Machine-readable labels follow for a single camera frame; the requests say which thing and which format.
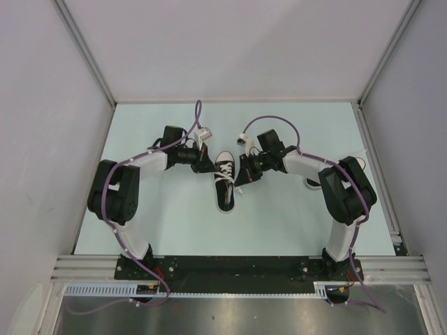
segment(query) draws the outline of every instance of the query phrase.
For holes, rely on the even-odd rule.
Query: black sneaker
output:
[[[366,162],[363,158],[356,157],[358,163],[360,164],[360,167],[363,171],[365,171],[366,168]],[[319,190],[321,188],[321,185],[317,183],[316,181],[313,181],[312,179],[305,179],[305,185],[308,189],[311,190]]]
[[[220,173],[234,178],[235,159],[228,151],[221,152],[214,164]],[[230,213],[235,208],[234,186],[231,181],[225,177],[214,174],[214,184],[216,185],[217,208],[222,213]]]

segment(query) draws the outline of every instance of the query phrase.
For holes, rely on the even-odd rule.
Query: light blue floor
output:
[[[212,160],[223,150],[238,156],[236,139],[247,123],[274,114],[292,121],[308,153],[339,159],[363,149],[349,103],[207,103],[200,119],[211,129],[207,141]],[[103,152],[103,159],[121,161],[144,151],[163,135],[165,125],[189,128],[194,105],[118,105]],[[260,120],[247,132],[253,138],[275,129],[286,146],[296,145],[288,124]],[[366,160],[366,154],[360,155]],[[369,164],[367,176],[373,184]],[[158,255],[320,255],[332,218],[321,191],[310,191],[302,177],[266,172],[260,181],[242,187],[235,210],[218,211],[211,174],[194,174],[176,165],[144,180],[136,216]],[[104,222],[87,211],[77,254],[118,254],[120,248]],[[394,255],[380,203],[360,229],[358,255]]]

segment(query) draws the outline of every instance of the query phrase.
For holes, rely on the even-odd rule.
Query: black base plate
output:
[[[154,269],[161,270],[171,292],[176,293],[314,293],[314,281],[347,281],[346,272],[330,278],[321,258],[307,256],[165,256],[154,260]],[[360,261],[355,264],[363,277]],[[118,267],[117,280],[152,279],[124,256],[118,259]]]
[[[338,288],[335,288],[335,290],[331,290],[331,287],[327,286],[326,294],[328,295],[329,300],[334,304],[343,304],[349,299],[348,288],[345,290],[339,290]]]

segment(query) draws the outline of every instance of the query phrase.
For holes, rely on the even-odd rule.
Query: black mounting bracket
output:
[[[314,281],[347,282],[350,267],[336,274],[327,272],[322,258],[307,256],[165,256],[153,258],[150,269],[164,277],[171,292],[209,294],[300,294],[313,293]],[[362,277],[359,260],[356,269]],[[132,260],[121,255],[115,279],[154,279]]]
[[[152,270],[155,268],[155,259],[151,245],[149,245],[145,257],[140,260],[140,262],[148,269]],[[118,256],[113,278],[117,281],[148,281],[153,279],[153,277],[137,265],[137,263],[124,255]]]
[[[330,301],[334,304],[343,304],[349,299],[349,288],[343,288],[337,286],[326,286],[326,294]]]
[[[257,155],[249,154],[247,156],[246,154],[242,154],[239,156],[240,169],[237,174],[235,186],[258,181],[263,176],[263,172],[268,170],[287,173],[283,158],[289,152],[296,150],[296,147],[292,145],[285,147],[273,129],[258,135],[258,141],[262,151]]]
[[[160,147],[165,147],[175,141],[180,140],[186,130],[175,126],[166,126],[163,137],[160,140]],[[175,164],[189,164],[195,173],[208,173],[217,171],[214,163],[208,156],[208,147],[202,143],[199,149],[194,142],[192,148],[186,147],[186,144],[177,144],[174,147],[163,150],[168,155],[166,169],[170,169]]]

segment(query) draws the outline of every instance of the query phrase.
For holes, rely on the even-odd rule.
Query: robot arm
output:
[[[241,134],[237,143],[245,146],[245,154],[240,155],[240,171],[235,185],[241,186],[261,179],[268,170],[299,174],[321,185],[326,207],[334,218],[328,245],[323,249],[323,259],[337,271],[348,265],[349,246],[353,239],[356,223],[363,218],[364,208],[352,186],[345,188],[347,181],[340,171],[312,158],[301,156],[294,146],[285,147],[274,130],[258,136],[263,149],[258,154],[251,154],[254,141]],[[368,209],[376,203],[377,196],[362,171],[358,161],[346,157],[338,164],[346,170],[359,188]]]
[[[160,147],[165,147],[182,138],[184,132],[186,131],[183,128],[166,126],[163,137],[156,143],[159,143]],[[175,164],[190,165],[195,173],[214,172],[214,163],[210,160],[207,145],[203,142],[209,137],[211,137],[211,132],[207,128],[201,128],[196,131],[192,147],[187,147],[184,142],[164,151],[155,151],[135,162],[119,167],[110,181],[110,185],[115,187],[109,187],[107,192],[105,208],[108,218],[116,223],[116,230],[127,246],[127,251],[139,260],[146,260],[148,266],[152,260],[152,249],[144,239],[140,225],[134,217],[138,208],[140,181],[157,172],[165,171]],[[148,148],[148,151],[155,148],[152,146]],[[100,220],[103,220],[101,213],[103,187],[109,171],[116,164],[117,162],[114,161],[101,161],[90,190],[87,207]]]

